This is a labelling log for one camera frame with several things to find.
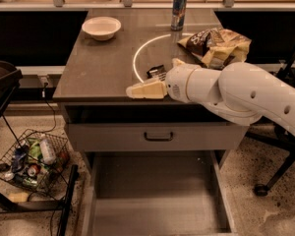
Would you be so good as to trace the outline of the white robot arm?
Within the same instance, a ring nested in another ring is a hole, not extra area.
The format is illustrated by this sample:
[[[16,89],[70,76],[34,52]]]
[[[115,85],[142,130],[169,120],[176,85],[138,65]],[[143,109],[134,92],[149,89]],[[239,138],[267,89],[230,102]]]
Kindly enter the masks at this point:
[[[162,99],[202,105],[232,123],[249,126],[263,116],[295,137],[295,88],[264,69],[235,62],[222,70],[181,63],[165,75],[126,89],[131,98]]]

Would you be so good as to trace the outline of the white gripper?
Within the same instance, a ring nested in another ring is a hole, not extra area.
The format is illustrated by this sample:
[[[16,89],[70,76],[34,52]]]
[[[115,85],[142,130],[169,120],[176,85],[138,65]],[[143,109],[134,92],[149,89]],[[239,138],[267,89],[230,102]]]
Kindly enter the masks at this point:
[[[174,100],[189,103],[187,84],[198,65],[187,64],[173,58],[174,66],[166,73],[165,83],[159,79],[149,79],[126,88],[126,94],[131,98],[163,99],[167,94]]]

